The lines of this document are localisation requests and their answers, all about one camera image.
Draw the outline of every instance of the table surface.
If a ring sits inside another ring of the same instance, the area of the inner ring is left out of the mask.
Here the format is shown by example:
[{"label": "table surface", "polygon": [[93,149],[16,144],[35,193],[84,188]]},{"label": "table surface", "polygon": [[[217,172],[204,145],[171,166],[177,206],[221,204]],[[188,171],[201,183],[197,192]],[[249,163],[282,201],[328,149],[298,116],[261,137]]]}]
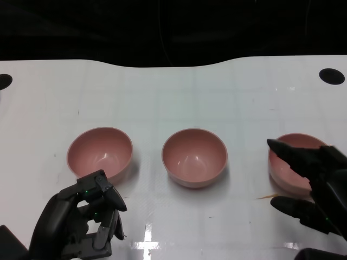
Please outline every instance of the table surface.
[{"label": "table surface", "polygon": [[[2,61],[13,83],[0,92],[0,224],[29,246],[49,198],[75,183],[66,152],[100,126],[133,141],[136,171],[116,188],[128,211],[126,240],[110,259],[293,259],[305,247],[347,254],[346,242],[270,206],[281,193],[267,169],[267,138],[306,133],[347,153],[347,56],[240,58],[204,67],[125,68],[84,61]],[[160,153],[174,132],[199,127],[226,144],[229,174],[188,190]],[[95,223],[90,224],[95,230]]]}]

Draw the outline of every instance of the black background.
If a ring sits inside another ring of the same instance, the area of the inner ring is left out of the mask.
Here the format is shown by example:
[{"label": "black background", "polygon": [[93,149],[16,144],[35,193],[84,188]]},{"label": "black background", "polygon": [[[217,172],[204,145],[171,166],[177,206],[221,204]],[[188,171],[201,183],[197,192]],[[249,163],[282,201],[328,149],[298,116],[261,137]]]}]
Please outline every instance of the black background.
[{"label": "black background", "polygon": [[169,67],[347,54],[346,14],[346,0],[0,0],[0,60]]}]

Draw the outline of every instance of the bowl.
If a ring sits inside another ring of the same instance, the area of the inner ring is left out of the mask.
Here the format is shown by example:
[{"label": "bowl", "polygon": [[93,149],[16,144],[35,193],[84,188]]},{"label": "bowl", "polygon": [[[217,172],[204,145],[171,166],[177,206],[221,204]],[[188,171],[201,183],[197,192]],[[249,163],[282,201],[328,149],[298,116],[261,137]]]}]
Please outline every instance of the bowl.
[{"label": "bowl", "polygon": [[67,164],[77,177],[102,169],[114,184],[129,170],[132,153],[132,142],[124,132],[99,127],[82,133],[72,142]]},{"label": "bowl", "polygon": [[182,186],[201,188],[212,184],[227,165],[223,141],[203,129],[185,129],[173,134],[162,150],[169,176]]},{"label": "bowl", "polygon": [[[277,140],[301,148],[319,148],[322,145],[327,145],[307,134],[286,134],[278,137]],[[298,196],[308,197],[310,195],[309,180],[290,169],[289,164],[278,158],[271,149],[269,149],[268,154],[268,165],[271,177],[283,190]]]}]

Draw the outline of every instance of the black hole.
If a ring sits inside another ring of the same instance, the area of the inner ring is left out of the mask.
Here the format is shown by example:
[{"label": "black hole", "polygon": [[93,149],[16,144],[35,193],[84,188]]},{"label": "black hole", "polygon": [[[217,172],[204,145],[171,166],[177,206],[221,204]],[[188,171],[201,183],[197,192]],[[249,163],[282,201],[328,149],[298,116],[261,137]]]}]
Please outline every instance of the black hole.
[{"label": "black hole", "polygon": [[345,76],[336,69],[322,69],[319,72],[321,80],[328,84],[340,85],[345,81]]},{"label": "black hole", "polygon": [[0,74],[0,90],[7,88],[12,83],[12,77],[8,74]]}]

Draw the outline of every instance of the bowl rim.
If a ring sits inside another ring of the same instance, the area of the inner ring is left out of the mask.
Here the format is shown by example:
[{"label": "bowl rim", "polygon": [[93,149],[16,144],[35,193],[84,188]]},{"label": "bowl rim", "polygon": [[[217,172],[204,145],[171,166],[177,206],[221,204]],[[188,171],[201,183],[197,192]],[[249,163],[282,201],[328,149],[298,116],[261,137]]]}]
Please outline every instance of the bowl rim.
[{"label": "bowl rim", "polygon": [[[213,176],[212,178],[209,178],[209,179],[206,179],[206,180],[202,180],[202,181],[189,181],[189,180],[185,180],[185,179],[182,179],[182,178],[178,177],[178,176],[175,175],[174,173],[172,173],[172,172],[167,168],[167,166],[165,165],[164,158],[163,158],[163,152],[164,152],[164,148],[165,148],[166,143],[167,143],[174,135],[179,134],[179,133],[181,133],[181,132],[185,132],[185,131],[191,131],[191,130],[198,130],[198,131],[206,132],[206,133],[209,133],[209,134],[211,134],[211,135],[217,137],[217,139],[219,140],[219,142],[220,142],[220,143],[223,145],[223,147],[224,147],[224,150],[225,150],[225,153],[226,153],[226,161],[224,162],[224,165],[223,165],[223,167],[221,168],[221,170],[218,172],[218,174],[217,174],[216,176]],[[178,131],[178,132],[172,134],[172,135],[165,141],[165,143],[164,143],[164,145],[163,145],[163,148],[162,148],[162,163],[163,163],[163,165],[164,165],[166,171],[167,171],[170,175],[173,175],[173,176],[174,176],[176,179],[178,179],[178,180],[186,181],[187,183],[195,183],[195,184],[197,184],[197,183],[205,183],[206,181],[210,181],[210,180],[213,180],[213,179],[215,179],[216,177],[218,177],[218,176],[223,172],[223,170],[226,168],[227,163],[228,163],[228,151],[227,151],[227,147],[226,147],[226,145],[224,144],[224,142],[222,141],[222,139],[219,138],[218,135],[212,133],[211,131],[208,131],[208,130],[205,130],[205,129],[201,129],[201,128],[187,128],[187,129],[183,129],[183,130],[180,130],[180,131]]]},{"label": "bowl rim", "polygon": [[72,145],[77,141],[77,139],[79,139],[82,135],[84,135],[84,134],[86,134],[86,133],[88,133],[88,132],[97,130],[97,129],[101,129],[101,128],[109,128],[109,129],[116,130],[116,131],[118,131],[118,132],[124,134],[124,135],[128,138],[128,140],[130,141],[130,147],[131,147],[130,158],[129,158],[129,160],[126,162],[125,166],[124,166],[122,169],[120,169],[117,173],[113,174],[112,176],[110,176],[110,177],[108,177],[108,178],[114,177],[114,176],[116,176],[117,174],[121,173],[125,168],[127,168],[127,167],[129,166],[129,164],[130,164],[130,162],[131,162],[131,160],[132,160],[132,157],[133,157],[133,145],[132,145],[132,141],[131,141],[130,137],[129,137],[125,132],[123,132],[122,130],[120,130],[120,129],[118,129],[118,128],[111,127],[111,126],[100,126],[100,127],[95,127],[95,128],[89,129],[89,130],[87,130],[87,131],[81,133],[80,135],[78,135],[78,136],[72,141],[72,143],[71,143],[70,146],[69,146],[69,149],[67,150],[67,153],[66,153],[66,163],[67,163],[67,166],[69,167],[70,171],[71,171],[74,175],[76,175],[78,178],[82,178],[82,177],[79,176],[79,175],[77,175],[77,173],[75,173],[75,172],[71,169],[71,167],[70,167],[70,163],[69,163],[69,153],[70,153],[70,149],[71,149]]},{"label": "bowl rim", "polygon": [[[309,134],[303,134],[303,133],[289,133],[289,134],[284,134],[284,135],[281,135],[280,137],[277,137],[276,140],[280,140],[280,139],[283,138],[283,137],[286,137],[286,136],[288,136],[288,135],[294,135],[294,134],[296,134],[296,135],[303,135],[303,136],[305,136],[305,137],[310,137],[310,138],[316,139],[317,141],[321,142],[322,145],[327,145],[325,142],[323,142],[322,140],[318,139],[317,137],[314,137],[314,136],[309,135]],[[276,176],[279,177],[279,175],[277,174],[277,172],[273,169],[273,166],[272,166],[272,163],[271,163],[271,160],[270,160],[270,153],[271,153],[271,149],[269,148],[269,149],[268,149],[268,153],[267,153],[267,157],[268,157],[269,166],[270,166],[270,168],[271,168],[271,172],[272,172],[273,174],[275,174]],[[287,182],[287,181],[284,181],[284,182],[285,182],[288,186],[290,186],[290,187],[292,187],[292,188],[295,188],[295,189],[302,189],[302,190],[305,190],[305,191],[311,191],[311,189],[307,189],[307,188],[305,188],[305,187],[300,187],[300,186],[298,186],[298,185],[293,185],[293,184],[291,184],[291,183],[289,183],[289,182]]]}]

